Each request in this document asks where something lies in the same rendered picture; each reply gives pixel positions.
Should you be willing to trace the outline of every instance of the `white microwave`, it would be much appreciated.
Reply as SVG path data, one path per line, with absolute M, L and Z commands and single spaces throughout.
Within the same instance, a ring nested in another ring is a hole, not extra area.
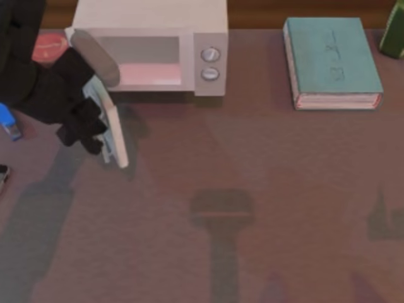
M 79 0 L 66 29 L 85 33 L 74 46 L 96 71 L 114 62 L 116 81 L 99 75 L 108 91 L 197 96 L 225 95 L 228 31 L 227 0 Z

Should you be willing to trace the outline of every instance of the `wooden wall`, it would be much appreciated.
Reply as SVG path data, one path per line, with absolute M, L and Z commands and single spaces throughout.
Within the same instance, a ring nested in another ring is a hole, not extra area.
M 48 0 L 43 27 L 70 26 L 77 1 Z M 228 3 L 231 28 L 281 28 L 288 16 L 359 16 L 365 27 L 383 28 L 395 0 L 228 0 Z

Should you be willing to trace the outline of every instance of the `robotic hand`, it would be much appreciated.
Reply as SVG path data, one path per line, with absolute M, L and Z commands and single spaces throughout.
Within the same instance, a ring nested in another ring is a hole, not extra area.
M 0 101 L 45 124 L 61 124 L 57 135 L 98 155 L 106 132 L 101 109 L 85 98 L 94 70 L 73 48 L 49 69 L 32 61 L 46 0 L 0 0 Z

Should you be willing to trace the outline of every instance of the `brown table surface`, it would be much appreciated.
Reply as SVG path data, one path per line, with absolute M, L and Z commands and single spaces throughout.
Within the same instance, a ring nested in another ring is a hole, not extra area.
M 125 171 L 21 117 L 0 302 L 404 302 L 404 64 L 368 34 L 375 112 L 294 111 L 281 32 L 233 30 L 223 104 L 113 96 Z

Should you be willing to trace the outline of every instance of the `silver knob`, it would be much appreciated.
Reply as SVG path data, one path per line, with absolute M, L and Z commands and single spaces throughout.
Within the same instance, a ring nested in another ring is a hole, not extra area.
M 215 68 L 205 68 L 202 70 L 202 78 L 205 81 L 215 81 L 219 78 L 220 73 Z
M 210 47 L 209 49 L 205 49 L 201 56 L 205 62 L 215 62 L 220 59 L 220 52 L 219 50 Z

